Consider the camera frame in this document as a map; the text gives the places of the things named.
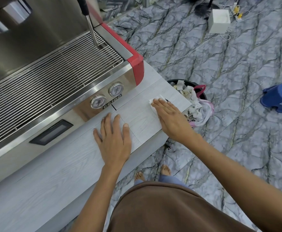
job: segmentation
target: brown shirt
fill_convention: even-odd
[[[194,191],[175,184],[144,182],[116,204],[108,232],[253,232]]]

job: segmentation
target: black stand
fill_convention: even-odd
[[[220,9],[219,6],[212,4],[213,0],[210,0],[210,2],[201,3],[196,6],[195,8],[195,14],[201,18],[208,19],[212,9]]]

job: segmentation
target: blue plastic stool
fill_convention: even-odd
[[[276,111],[282,113],[282,84],[266,88],[263,93],[260,103],[265,107],[276,107]]]

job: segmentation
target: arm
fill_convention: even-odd
[[[215,175],[251,221],[263,231],[282,231],[282,192],[195,133],[186,117],[170,102],[155,100],[163,131],[189,148]]]
[[[100,178],[83,207],[71,232],[101,232],[104,227],[108,207],[112,193],[124,163],[128,160],[131,152],[131,139],[128,124],[123,126],[123,138],[120,133],[120,116],[117,115],[113,121],[113,132],[111,129],[111,114],[101,121],[101,136],[94,129],[94,137],[97,142],[104,167]]]

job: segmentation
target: hand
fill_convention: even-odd
[[[157,111],[162,130],[174,141],[186,145],[197,133],[179,109],[163,99],[154,99],[151,104]]]
[[[113,121],[111,128],[111,113],[101,121],[100,138],[97,129],[94,129],[94,138],[101,152],[102,159],[107,168],[121,170],[131,153],[131,139],[128,124],[123,125],[123,137],[120,132],[120,115]]]

